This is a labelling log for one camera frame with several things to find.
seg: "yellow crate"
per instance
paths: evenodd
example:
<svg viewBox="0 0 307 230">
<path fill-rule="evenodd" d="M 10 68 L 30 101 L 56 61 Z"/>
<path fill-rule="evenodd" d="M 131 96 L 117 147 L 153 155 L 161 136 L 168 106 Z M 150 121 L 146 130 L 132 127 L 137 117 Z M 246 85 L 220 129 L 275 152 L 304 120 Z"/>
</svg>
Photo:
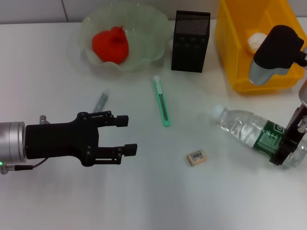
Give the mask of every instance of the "yellow crate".
<svg viewBox="0 0 307 230">
<path fill-rule="evenodd" d="M 304 69 L 294 64 L 287 75 L 273 76 L 262 86 L 253 85 L 249 67 L 253 55 L 247 51 L 248 38 L 256 32 L 268 34 L 275 25 L 288 25 L 298 36 L 307 37 L 287 0 L 220 0 L 215 41 L 221 62 L 232 88 L 242 93 L 266 93 L 290 88 L 304 76 Z"/>
</svg>

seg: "pen holder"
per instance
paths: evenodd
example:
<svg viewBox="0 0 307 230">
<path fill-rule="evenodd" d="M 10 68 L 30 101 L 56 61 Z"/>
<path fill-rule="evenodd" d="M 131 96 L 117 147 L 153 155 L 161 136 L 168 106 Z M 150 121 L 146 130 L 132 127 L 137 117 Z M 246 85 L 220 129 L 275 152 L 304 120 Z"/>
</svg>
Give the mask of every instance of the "pen holder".
<svg viewBox="0 0 307 230">
<path fill-rule="evenodd" d="M 177 11 L 172 70 L 202 72 L 210 35 L 210 13 Z"/>
</svg>

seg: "label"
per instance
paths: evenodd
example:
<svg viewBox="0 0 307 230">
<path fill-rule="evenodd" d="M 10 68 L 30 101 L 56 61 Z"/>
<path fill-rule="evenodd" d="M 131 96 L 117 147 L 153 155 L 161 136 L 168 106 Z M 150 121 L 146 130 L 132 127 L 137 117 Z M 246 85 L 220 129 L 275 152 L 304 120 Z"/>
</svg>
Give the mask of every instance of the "label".
<svg viewBox="0 0 307 230">
<path fill-rule="evenodd" d="M 277 152 L 283 139 L 283 135 L 283 127 L 273 123 L 272 121 L 268 121 L 253 148 L 259 150 L 268 157 L 271 157 Z"/>
<path fill-rule="evenodd" d="M 198 150 L 198 151 L 196 151 L 194 153 L 191 153 L 190 156 L 192 158 L 192 161 L 198 161 L 201 158 L 204 158 L 204 155 L 203 155 L 201 150 Z"/>
</svg>

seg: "white wall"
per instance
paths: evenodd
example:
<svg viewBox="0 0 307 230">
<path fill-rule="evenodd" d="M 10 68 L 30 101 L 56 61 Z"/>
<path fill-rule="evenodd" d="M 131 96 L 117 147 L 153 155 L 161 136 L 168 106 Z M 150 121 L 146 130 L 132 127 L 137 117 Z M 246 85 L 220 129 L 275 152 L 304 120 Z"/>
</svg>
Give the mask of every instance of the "white wall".
<svg viewBox="0 0 307 230">
<path fill-rule="evenodd" d="M 0 23 L 65 22 L 61 0 L 0 0 Z"/>
<path fill-rule="evenodd" d="M 70 22 L 81 21 L 91 11 L 118 0 L 62 0 Z M 174 19 L 176 10 L 210 12 L 217 16 L 219 0 L 131 0 L 153 5 Z M 288 0 L 297 16 L 307 17 L 307 0 Z M 65 22 L 61 0 L 0 0 L 0 23 Z"/>
</svg>

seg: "cable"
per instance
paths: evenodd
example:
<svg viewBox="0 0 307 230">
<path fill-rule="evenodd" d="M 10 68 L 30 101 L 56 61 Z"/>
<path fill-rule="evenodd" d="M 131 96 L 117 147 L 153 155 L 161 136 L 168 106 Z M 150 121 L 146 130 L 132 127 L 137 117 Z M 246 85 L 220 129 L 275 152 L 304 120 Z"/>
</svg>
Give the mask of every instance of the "cable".
<svg viewBox="0 0 307 230">
<path fill-rule="evenodd" d="M 36 165 L 14 165 L 14 171 L 21 171 L 21 170 L 32 170 L 33 168 L 36 168 L 37 166 L 44 163 L 48 158 L 43 159 L 40 163 Z"/>
<path fill-rule="evenodd" d="M 68 22 L 68 23 L 69 23 L 68 16 L 67 16 L 67 12 L 66 12 L 66 8 L 65 8 L 65 4 L 64 4 L 64 1 L 63 1 L 63 0 L 61 0 L 61 3 L 62 3 L 63 10 L 64 10 L 64 14 L 65 14 L 66 22 Z"/>
<path fill-rule="evenodd" d="M 48 158 L 43 159 L 40 163 L 33 165 L 33 168 L 36 168 L 37 166 L 41 165 L 42 163 L 44 163 L 46 160 L 48 160 Z"/>
</svg>

